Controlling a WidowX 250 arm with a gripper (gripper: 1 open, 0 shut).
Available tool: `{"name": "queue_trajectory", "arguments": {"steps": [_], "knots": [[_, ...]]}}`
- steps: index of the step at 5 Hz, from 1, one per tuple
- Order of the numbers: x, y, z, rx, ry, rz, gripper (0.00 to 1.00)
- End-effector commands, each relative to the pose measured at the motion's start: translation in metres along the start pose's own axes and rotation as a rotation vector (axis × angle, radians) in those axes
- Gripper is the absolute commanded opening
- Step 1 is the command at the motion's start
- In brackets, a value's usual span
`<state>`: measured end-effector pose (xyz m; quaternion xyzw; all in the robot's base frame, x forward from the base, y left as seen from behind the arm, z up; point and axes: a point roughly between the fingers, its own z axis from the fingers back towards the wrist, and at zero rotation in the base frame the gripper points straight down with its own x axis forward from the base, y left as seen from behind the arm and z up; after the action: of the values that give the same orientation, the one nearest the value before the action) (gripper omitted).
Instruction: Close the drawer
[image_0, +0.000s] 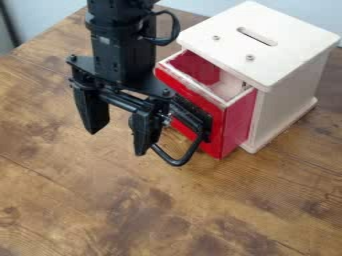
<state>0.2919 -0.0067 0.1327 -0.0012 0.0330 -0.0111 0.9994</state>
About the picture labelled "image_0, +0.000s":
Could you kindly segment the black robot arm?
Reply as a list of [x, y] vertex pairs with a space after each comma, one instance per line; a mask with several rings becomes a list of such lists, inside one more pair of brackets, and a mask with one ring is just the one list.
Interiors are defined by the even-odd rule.
[[73, 99], [86, 130], [99, 132], [110, 123], [110, 107], [131, 113], [135, 154], [142, 156], [158, 143], [167, 118], [172, 90], [156, 79], [156, 48], [180, 33], [172, 21], [167, 37], [156, 36], [159, 0], [87, 0], [86, 27], [92, 54], [72, 55], [67, 63]]

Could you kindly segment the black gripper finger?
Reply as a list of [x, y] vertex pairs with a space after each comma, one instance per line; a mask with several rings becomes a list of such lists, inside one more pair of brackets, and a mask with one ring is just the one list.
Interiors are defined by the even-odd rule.
[[96, 134], [110, 123], [110, 106], [100, 99], [96, 89], [79, 83], [72, 84], [72, 89], [84, 128], [90, 134]]
[[162, 118], [152, 112], [138, 111], [128, 120], [134, 135], [134, 150], [136, 156], [143, 156], [151, 146], [159, 141], [162, 134]]

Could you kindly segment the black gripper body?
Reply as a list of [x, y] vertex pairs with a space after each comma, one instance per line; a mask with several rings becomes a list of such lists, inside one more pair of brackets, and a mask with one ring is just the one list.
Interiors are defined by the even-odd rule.
[[172, 91], [155, 78], [156, 47], [174, 38], [158, 38], [155, 32], [128, 35], [91, 34], [92, 55], [69, 55], [71, 84], [94, 88], [110, 105], [166, 114]]

